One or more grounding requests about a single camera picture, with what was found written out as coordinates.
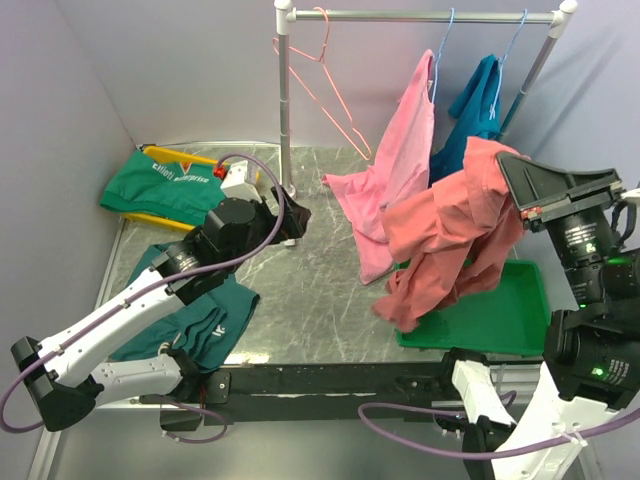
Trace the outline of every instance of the pink shirt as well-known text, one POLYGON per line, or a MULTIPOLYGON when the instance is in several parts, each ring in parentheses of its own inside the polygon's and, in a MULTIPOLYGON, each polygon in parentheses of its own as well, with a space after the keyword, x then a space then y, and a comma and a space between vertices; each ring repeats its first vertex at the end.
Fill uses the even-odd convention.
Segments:
POLYGON ((374 165, 364 172, 322 179, 351 222, 360 256, 360 280, 365 285, 393 267, 382 228, 383 213, 427 188, 433 138, 433 104, 428 92, 432 59, 433 53, 427 50, 418 63, 380 141, 374 165))
POLYGON ((498 286, 509 250, 524 235, 495 158, 504 151, 517 154, 498 142, 469 137, 462 171, 384 214, 393 259, 411 263, 392 274, 389 295, 373 310, 398 330, 410 332, 425 313, 498 286), (467 258, 473 264, 463 268, 467 258))

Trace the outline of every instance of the metal pole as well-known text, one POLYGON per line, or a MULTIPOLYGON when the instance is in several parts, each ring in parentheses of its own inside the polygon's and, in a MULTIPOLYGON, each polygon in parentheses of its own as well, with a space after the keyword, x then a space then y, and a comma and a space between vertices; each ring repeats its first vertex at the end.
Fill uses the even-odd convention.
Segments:
POLYGON ((280 183, 291 197, 296 189, 291 180, 291 121, 289 108, 289 35, 278 35, 280 66, 280 183))
POLYGON ((529 92, 531 91, 533 84, 535 83, 536 79, 538 78, 538 75, 542 71, 542 68, 544 67, 545 62, 549 58, 549 55, 551 54, 553 47, 558 42, 558 39, 564 33, 565 29, 567 28, 567 25, 569 24, 569 20, 571 20, 571 17, 573 16, 573 14, 576 12, 577 9, 578 9, 578 2, 576 0, 564 0, 560 4, 560 7, 558 8, 558 10, 553 12, 554 19, 553 19, 553 22, 551 23, 551 28, 549 29, 547 38, 542 44, 542 48, 540 49, 538 56, 533 62, 533 65, 531 65, 531 69, 527 74, 527 78, 524 79, 524 82, 522 83, 522 87, 520 87, 520 91, 516 96, 516 99, 513 101, 513 104, 511 104, 511 108, 509 109, 509 112, 507 113, 507 116, 505 117, 504 122, 500 127, 500 134, 498 135, 496 140, 503 141, 509 134, 509 127, 511 126, 513 119, 515 118, 516 114, 520 111, 522 104, 527 98, 527 95, 529 95, 529 92))
POLYGON ((531 66, 531 69, 529 70, 529 73, 527 74, 527 78, 524 79, 518 95, 516 95, 515 100, 511 104, 511 108, 509 109, 504 122, 502 122, 502 126, 500 127, 500 134, 498 135, 496 140, 502 141, 506 138, 507 134, 509 133, 509 126, 511 125, 511 122, 513 122, 513 118, 520 110, 520 107, 522 107, 522 104, 527 98, 527 95, 529 95, 533 83, 538 78, 542 67, 544 67, 545 62, 547 61, 547 58, 549 58, 549 54, 551 54, 551 50, 553 50, 553 47, 557 41, 557 38, 552 37, 547 37, 547 39, 544 41, 544 44, 542 45, 538 56, 536 57, 533 65, 531 66))
MULTIPOLYGON (((326 10, 329 20, 345 22, 428 22, 449 23, 451 12, 429 12, 410 10, 326 10)), ((553 22, 553 13, 529 13, 525 23, 549 25, 553 22)), ((289 21, 324 20, 322 12, 317 10, 293 9, 287 16, 289 21)), ((506 23, 519 24, 522 13, 484 13, 460 12, 453 17, 455 23, 506 23)))
POLYGON ((278 73, 280 75, 280 183, 291 198, 296 189, 291 179, 291 123, 289 108, 289 20, 293 11, 291 0, 275 0, 276 32, 278 33, 278 73))

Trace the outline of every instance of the teal shirt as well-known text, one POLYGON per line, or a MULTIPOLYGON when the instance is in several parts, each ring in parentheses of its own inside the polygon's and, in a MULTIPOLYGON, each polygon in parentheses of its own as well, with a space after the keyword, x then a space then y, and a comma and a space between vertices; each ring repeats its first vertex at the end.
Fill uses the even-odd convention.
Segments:
MULTIPOLYGON (((150 246, 129 278, 130 284, 171 244, 150 246)), ((163 342, 184 350, 203 373, 220 368, 244 333, 260 296, 229 275, 224 284, 176 313, 150 325, 116 350, 115 361, 153 358, 163 342)))
POLYGON ((490 118, 499 75, 496 56, 483 58, 465 89, 449 108, 449 115, 457 119, 457 122, 445 146, 429 160, 429 186, 462 170, 467 137, 493 140, 500 133, 500 99, 496 103, 495 118, 490 118))

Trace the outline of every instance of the horizontal rod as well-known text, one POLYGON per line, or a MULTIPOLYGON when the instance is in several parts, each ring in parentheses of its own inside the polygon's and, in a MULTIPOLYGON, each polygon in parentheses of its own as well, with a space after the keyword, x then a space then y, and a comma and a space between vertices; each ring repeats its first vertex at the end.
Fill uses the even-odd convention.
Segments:
MULTIPOLYGON (((449 23, 451 12, 429 12, 411 10, 326 10, 331 21, 344 22, 426 22, 449 23)), ((525 23, 550 25, 553 13, 529 13, 525 23)), ((324 20, 318 10, 297 10, 288 16, 289 21, 324 20)), ((454 23, 507 23, 518 24, 522 13, 460 12, 453 17, 454 23)))

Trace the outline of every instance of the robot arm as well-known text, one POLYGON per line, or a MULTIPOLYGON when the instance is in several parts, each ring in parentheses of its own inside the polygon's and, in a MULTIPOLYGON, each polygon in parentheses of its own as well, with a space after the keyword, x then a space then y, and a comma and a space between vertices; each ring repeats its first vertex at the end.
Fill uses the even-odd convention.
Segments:
MULTIPOLYGON (((246 189, 237 189, 239 195, 220 202, 202 225, 169 247, 123 292, 80 322, 40 342, 24 337, 13 345, 11 352, 21 371, 58 351, 24 380, 48 430, 65 429, 96 406, 115 400, 145 394, 170 394, 181 400, 193 392, 200 381, 198 368, 184 351, 173 350, 170 345, 159 345, 158 356, 151 359, 104 360, 149 325, 221 285, 238 265, 151 289, 142 299, 129 304, 126 299, 134 292, 151 288, 175 274, 239 258, 264 241, 277 217, 256 192, 249 197, 243 192, 246 189), (123 307, 119 312, 66 351, 59 351, 61 344, 118 305, 123 307)), ((286 192, 283 195, 283 222, 271 244, 301 238, 311 216, 286 192)))
POLYGON ((473 480, 561 479, 580 449, 582 429, 611 421, 640 389, 640 262, 622 252, 635 227, 635 205, 615 170, 564 172, 512 154, 498 162, 525 228, 547 230, 577 311, 553 312, 540 380, 516 425, 492 385, 486 358, 453 350, 446 375, 462 397, 466 452, 501 452, 558 436, 572 442, 491 461, 465 461, 473 480), (612 225, 603 210, 613 206, 612 225), (627 226, 616 231, 628 208, 627 226))

